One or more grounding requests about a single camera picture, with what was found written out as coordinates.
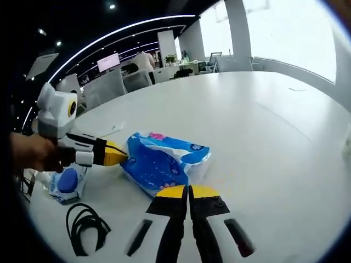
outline tissue package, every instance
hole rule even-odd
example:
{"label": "tissue package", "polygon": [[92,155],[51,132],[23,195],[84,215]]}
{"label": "tissue package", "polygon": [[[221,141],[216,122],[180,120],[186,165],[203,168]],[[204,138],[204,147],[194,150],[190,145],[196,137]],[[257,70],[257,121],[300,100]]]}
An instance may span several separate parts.
{"label": "tissue package", "polygon": [[61,204],[70,204],[82,197],[87,167],[72,163],[62,173],[51,175],[49,194]]}
{"label": "tissue package", "polygon": [[149,196],[164,188],[198,184],[211,155],[209,147],[159,133],[134,133],[127,140],[126,176]]}

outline window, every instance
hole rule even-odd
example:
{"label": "window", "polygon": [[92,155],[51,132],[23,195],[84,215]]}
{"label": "window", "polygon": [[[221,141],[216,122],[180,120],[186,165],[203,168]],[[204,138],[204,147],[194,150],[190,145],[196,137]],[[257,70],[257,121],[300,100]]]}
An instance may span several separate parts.
{"label": "window", "polygon": [[233,54],[228,13],[223,0],[201,14],[200,27],[205,56],[212,52]]}
{"label": "window", "polygon": [[244,0],[252,56],[279,60],[335,82],[328,14],[318,0]]}
{"label": "window", "polygon": [[182,59],[182,51],[180,50],[179,37],[177,37],[174,40],[174,43],[175,43],[175,50],[177,51],[177,58],[178,58],[178,60],[181,60]]}

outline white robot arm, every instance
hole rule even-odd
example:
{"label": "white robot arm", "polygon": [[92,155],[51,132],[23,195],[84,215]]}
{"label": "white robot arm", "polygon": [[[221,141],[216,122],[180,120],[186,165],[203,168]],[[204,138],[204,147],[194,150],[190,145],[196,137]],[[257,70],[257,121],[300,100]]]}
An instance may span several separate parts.
{"label": "white robot arm", "polygon": [[57,139],[60,147],[74,148],[77,164],[87,167],[92,164],[110,166],[128,158],[113,142],[74,129],[77,94],[55,91],[49,83],[45,83],[37,106],[38,133],[46,138]]}

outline led light strip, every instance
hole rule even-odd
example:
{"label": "led light strip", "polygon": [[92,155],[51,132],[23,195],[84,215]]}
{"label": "led light strip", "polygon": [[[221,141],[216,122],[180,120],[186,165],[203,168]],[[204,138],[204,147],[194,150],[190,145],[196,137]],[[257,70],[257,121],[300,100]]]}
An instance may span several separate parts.
{"label": "led light strip", "polygon": [[136,54],[134,54],[134,55],[131,55],[131,56],[127,56],[127,57],[125,57],[125,58],[121,59],[120,61],[122,61],[122,60],[126,60],[126,59],[129,59],[129,58],[131,58],[131,57],[133,57],[133,56],[136,56],[136,55],[138,55],[138,53],[136,53]]}
{"label": "led light strip", "polygon": [[29,113],[31,113],[32,109],[33,109],[33,107],[31,107],[31,108],[29,109],[29,111],[28,111],[27,117],[26,117],[26,119],[24,120],[24,123],[23,123],[23,126],[22,126],[22,130],[23,130],[23,128],[24,128],[24,125],[25,125],[25,124],[26,124],[26,122],[27,122],[27,119],[28,119]]}
{"label": "led light strip", "polygon": [[97,67],[98,65],[95,65],[95,66],[93,66],[92,68],[90,68],[90,69],[88,69],[88,70],[86,70],[86,71],[84,71],[82,74],[80,74],[77,78],[80,78],[81,76],[83,76],[85,73],[87,73],[89,70],[92,70],[93,68],[95,68],[95,67]]}
{"label": "led light strip", "polygon": [[[156,44],[156,43],[158,43],[158,41],[152,42],[152,43],[149,43],[149,44],[145,44],[145,45],[141,45],[141,46],[139,46],[139,47],[136,47],[136,48],[132,48],[132,49],[123,51],[122,53],[119,53],[118,56],[120,56],[120,55],[122,55],[122,54],[124,54],[124,53],[126,53],[126,52],[135,50],[135,49],[137,49],[137,48],[146,47],[147,45],[152,45],[152,44]],[[66,73],[68,73],[68,72],[70,72],[71,70],[73,70],[73,68],[74,68],[75,66],[76,66],[76,65],[74,65],[73,67],[71,67]]]}
{"label": "led light strip", "polygon": [[128,28],[131,28],[133,26],[138,26],[138,25],[142,25],[142,24],[145,24],[145,23],[149,23],[149,22],[153,22],[153,21],[158,21],[158,20],[163,20],[163,19],[172,19],[172,18],[193,18],[195,17],[195,15],[171,15],[171,16],[164,16],[164,17],[161,17],[161,18],[153,18],[153,19],[149,19],[149,20],[145,20],[145,21],[141,21],[141,22],[137,22],[137,23],[134,23],[134,24],[131,24],[131,25],[128,25],[128,26],[125,26],[125,27],[122,27],[120,29],[117,29],[115,31],[112,31],[100,38],[98,38],[97,40],[95,40],[94,42],[90,43],[89,45],[87,45],[86,47],[82,48],[80,51],[78,51],[76,54],[74,54],[72,57],[70,57],[65,63],[62,64],[62,66],[59,67],[58,70],[56,70],[56,72],[51,76],[51,78],[48,80],[48,82],[50,83],[53,78],[65,67],[67,66],[67,64],[69,62],[71,62],[74,58],[76,58],[79,54],[81,54],[82,52],[84,52],[85,50],[87,50],[88,48],[90,48],[91,46],[95,45],[96,43],[100,42],[101,40],[105,39],[106,37],[109,37],[115,33],[118,33],[118,32],[121,32],[125,29],[128,29]]}
{"label": "led light strip", "polygon": [[149,49],[149,50],[144,51],[144,52],[146,53],[146,52],[153,51],[153,50],[156,50],[156,49],[160,49],[160,48],[153,48],[153,49]]}
{"label": "led light strip", "polygon": [[[139,32],[139,33],[135,33],[134,35],[137,36],[137,35],[140,35],[140,34],[144,34],[144,33],[151,32],[151,31],[162,30],[162,29],[169,29],[169,28],[175,28],[175,27],[183,27],[183,28],[181,29],[181,31],[180,31],[180,34],[182,34],[182,33],[183,33],[183,30],[186,28],[186,25],[175,25],[175,26],[158,27],[158,28],[153,28],[153,29],[150,29],[150,30],[142,31],[142,32]],[[120,39],[118,39],[118,40],[116,40],[116,41],[114,41],[114,42],[112,42],[112,43],[110,43],[110,44],[107,44],[107,45],[105,46],[105,48],[108,47],[108,46],[110,46],[110,45],[113,45],[113,44],[115,44],[115,43],[117,43],[117,42],[119,42],[119,41],[125,40],[125,39],[127,39],[127,38],[129,38],[129,37],[133,37],[133,35],[120,38]],[[94,52],[90,53],[90,54],[87,55],[85,58],[83,58],[82,60],[80,60],[80,61],[78,62],[78,64],[81,63],[82,61],[84,61],[85,59],[87,59],[88,57],[90,57],[90,56],[94,55],[95,53],[99,52],[99,51],[100,51],[100,49],[97,50],[97,51],[94,51]],[[71,67],[69,70],[67,70],[66,74],[68,74],[75,66],[76,66],[76,65],[74,65],[74,66]]]}
{"label": "led light strip", "polygon": [[[145,45],[141,45],[141,46],[139,46],[139,47],[146,47],[147,45],[152,45],[152,44],[156,44],[156,43],[158,43],[158,41],[152,42],[152,43],[149,43],[149,44],[145,44]],[[122,55],[122,54],[124,54],[124,53],[126,53],[126,52],[135,50],[135,49],[137,49],[137,48],[139,48],[139,47],[132,48],[132,49],[129,49],[129,50],[124,51],[124,52],[122,52],[122,53],[119,53],[118,56],[120,56],[120,55]],[[89,70],[84,71],[84,72],[83,72],[82,74],[80,74],[77,78],[80,78],[80,77],[83,76],[85,73],[87,73]]]}

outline screen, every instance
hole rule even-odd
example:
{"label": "screen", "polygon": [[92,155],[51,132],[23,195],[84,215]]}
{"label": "screen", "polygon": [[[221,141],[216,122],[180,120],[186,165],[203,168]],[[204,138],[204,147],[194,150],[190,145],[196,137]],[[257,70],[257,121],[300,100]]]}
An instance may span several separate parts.
{"label": "screen", "polygon": [[120,64],[120,57],[118,56],[118,53],[107,56],[98,61],[98,67],[100,72],[108,70],[109,68],[117,66],[119,64]]}

